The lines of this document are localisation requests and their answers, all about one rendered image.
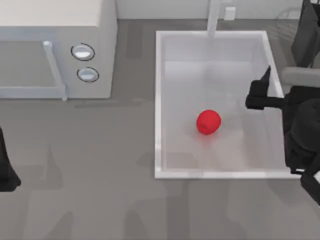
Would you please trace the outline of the pale grey rounded box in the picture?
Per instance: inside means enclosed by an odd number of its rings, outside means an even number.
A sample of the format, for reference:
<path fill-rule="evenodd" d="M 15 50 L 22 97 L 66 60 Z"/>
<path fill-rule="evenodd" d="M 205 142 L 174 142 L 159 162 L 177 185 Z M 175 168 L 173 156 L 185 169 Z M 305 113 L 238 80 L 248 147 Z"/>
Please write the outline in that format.
<path fill-rule="evenodd" d="M 280 81 L 290 86 L 320 88 L 320 68 L 286 67 Z"/>

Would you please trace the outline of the red apple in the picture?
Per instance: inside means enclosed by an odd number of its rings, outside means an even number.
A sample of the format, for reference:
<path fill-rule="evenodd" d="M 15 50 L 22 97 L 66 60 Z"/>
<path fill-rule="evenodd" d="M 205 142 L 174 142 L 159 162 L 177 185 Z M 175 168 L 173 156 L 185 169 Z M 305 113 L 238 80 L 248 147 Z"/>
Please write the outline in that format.
<path fill-rule="evenodd" d="M 198 115 L 195 124 L 199 133 L 211 135 L 221 126 L 222 118 L 218 112 L 212 109 L 206 109 Z"/>

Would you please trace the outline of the tall white tap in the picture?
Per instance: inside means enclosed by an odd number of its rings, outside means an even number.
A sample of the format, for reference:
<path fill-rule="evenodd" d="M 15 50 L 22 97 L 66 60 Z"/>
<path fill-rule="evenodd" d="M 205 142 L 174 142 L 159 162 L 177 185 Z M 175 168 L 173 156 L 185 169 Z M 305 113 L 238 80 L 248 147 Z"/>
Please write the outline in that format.
<path fill-rule="evenodd" d="M 210 0 L 208 6 L 207 35 L 213 38 L 217 28 L 221 0 Z"/>

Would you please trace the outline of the white sink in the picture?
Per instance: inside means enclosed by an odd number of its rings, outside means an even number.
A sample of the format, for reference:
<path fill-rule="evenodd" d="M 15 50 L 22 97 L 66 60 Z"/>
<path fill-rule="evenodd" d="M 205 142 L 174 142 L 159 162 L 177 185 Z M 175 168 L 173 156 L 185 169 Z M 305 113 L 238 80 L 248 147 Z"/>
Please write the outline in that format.
<path fill-rule="evenodd" d="M 268 66 L 268 95 L 284 96 L 265 31 L 157 31 L 155 50 L 155 178 L 295 178 L 285 165 L 282 112 L 245 106 Z M 196 127 L 204 110 L 222 119 L 210 135 Z"/>

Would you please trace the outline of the pale microwave oven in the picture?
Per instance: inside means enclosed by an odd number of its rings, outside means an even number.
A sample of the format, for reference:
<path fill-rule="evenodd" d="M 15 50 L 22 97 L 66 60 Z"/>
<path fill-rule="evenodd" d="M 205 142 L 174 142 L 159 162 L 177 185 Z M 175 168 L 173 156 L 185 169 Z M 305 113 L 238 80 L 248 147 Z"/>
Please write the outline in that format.
<path fill-rule="evenodd" d="M 115 0 L 0 0 L 0 41 L 51 41 L 67 99 L 111 96 L 117 44 Z M 90 61 L 79 61 L 71 47 L 93 47 Z M 94 68 L 95 82 L 83 82 L 77 70 Z"/>

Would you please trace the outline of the small round microwave knob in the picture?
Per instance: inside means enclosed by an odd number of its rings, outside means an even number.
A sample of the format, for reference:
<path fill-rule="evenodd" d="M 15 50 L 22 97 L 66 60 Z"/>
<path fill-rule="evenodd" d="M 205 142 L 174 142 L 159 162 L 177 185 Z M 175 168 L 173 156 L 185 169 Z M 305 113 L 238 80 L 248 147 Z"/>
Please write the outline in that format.
<path fill-rule="evenodd" d="M 76 72 L 76 75 L 81 81 L 85 83 L 94 83 L 100 77 L 99 72 L 92 67 L 85 67 L 82 69 L 78 69 Z"/>

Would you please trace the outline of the large round microwave knob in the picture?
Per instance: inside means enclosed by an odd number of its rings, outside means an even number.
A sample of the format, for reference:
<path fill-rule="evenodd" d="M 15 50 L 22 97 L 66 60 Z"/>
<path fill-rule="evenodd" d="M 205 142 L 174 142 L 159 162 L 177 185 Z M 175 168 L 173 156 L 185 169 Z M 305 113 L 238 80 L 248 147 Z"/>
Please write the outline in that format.
<path fill-rule="evenodd" d="M 70 52 L 75 59 L 82 62 L 92 60 L 96 54 L 94 48 L 86 43 L 80 43 L 72 46 Z"/>

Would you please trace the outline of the microwave oven glass door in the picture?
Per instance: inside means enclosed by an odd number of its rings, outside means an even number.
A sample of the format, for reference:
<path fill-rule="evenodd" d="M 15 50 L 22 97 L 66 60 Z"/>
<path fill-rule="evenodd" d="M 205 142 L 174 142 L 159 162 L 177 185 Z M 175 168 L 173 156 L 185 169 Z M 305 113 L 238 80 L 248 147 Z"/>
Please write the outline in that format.
<path fill-rule="evenodd" d="M 62 99 L 43 41 L 0 40 L 0 99 Z"/>

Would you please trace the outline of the white wall socket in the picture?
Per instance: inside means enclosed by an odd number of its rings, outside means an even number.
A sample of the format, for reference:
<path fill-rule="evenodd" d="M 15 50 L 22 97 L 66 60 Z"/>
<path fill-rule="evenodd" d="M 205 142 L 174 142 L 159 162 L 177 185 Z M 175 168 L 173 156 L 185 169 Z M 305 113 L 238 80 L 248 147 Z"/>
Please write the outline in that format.
<path fill-rule="evenodd" d="M 233 21 L 236 18 L 236 7 L 228 6 L 225 8 L 224 20 Z"/>

